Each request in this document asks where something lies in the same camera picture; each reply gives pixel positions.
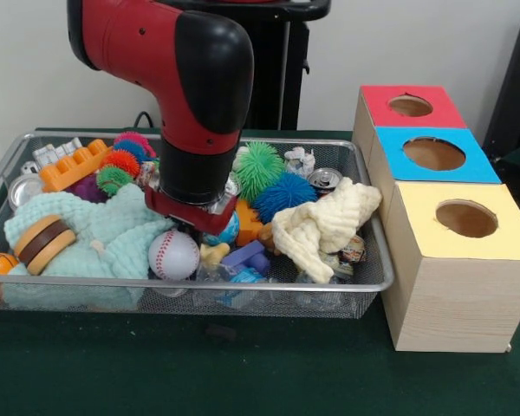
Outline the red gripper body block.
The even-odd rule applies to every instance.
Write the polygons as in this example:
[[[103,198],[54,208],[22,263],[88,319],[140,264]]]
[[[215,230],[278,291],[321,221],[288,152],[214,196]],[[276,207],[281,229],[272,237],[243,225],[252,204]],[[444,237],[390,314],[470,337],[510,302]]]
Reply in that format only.
[[[212,205],[191,205],[179,202],[147,186],[145,202],[149,209],[164,217],[188,224],[197,231],[217,235],[230,222],[235,211],[237,196],[226,192]]]

